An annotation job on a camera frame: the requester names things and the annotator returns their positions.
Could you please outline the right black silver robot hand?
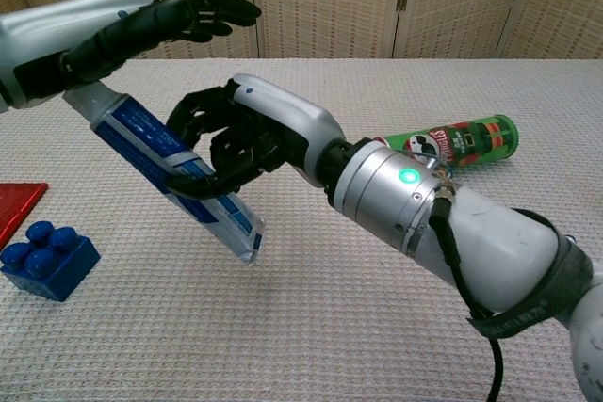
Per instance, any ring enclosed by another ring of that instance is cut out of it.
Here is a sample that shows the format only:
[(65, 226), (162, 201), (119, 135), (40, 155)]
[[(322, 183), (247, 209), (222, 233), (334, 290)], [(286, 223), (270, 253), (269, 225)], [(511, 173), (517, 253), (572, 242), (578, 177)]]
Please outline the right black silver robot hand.
[(189, 147), (212, 134), (209, 176), (172, 176), (169, 190), (194, 200), (237, 192), (264, 172), (292, 166), (310, 185), (329, 183), (324, 154), (346, 143), (330, 112), (250, 74), (223, 87), (187, 94), (173, 109), (168, 127)]

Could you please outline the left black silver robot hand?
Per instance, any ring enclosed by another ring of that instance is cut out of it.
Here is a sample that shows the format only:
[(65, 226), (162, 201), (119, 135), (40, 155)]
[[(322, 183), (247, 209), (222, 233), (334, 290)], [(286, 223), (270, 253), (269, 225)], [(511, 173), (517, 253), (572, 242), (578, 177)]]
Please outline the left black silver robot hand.
[(261, 14), (248, 0), (65, 0), (4, 13), (1, 109), (40, 105), (162, 42), (209, 42)]

